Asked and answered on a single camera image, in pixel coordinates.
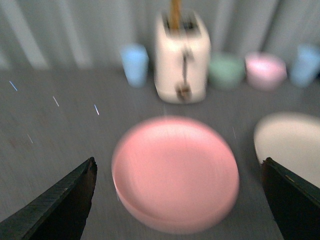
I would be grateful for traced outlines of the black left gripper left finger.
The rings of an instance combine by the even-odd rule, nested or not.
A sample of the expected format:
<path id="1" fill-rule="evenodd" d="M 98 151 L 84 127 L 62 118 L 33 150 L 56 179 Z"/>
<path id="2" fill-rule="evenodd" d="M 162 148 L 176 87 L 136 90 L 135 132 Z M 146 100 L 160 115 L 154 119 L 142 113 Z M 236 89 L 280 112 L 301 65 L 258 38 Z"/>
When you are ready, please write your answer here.
<path id="1" fill-rule="evenodd" d="M 94 157 L 0 223 L 2 240 L 79 240 L 97 181 Z"/>

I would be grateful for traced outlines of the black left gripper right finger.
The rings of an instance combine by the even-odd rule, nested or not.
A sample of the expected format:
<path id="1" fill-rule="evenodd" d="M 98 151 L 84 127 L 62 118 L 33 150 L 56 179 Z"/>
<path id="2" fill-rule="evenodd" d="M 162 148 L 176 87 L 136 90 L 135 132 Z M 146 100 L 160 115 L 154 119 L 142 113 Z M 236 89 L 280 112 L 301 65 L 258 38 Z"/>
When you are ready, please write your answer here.
<path id="1" fill-rule="evenodd" d="M 285 240 L 320 238 L 320 188 L 268 157 L 261 181 L 274 220 Z"/>

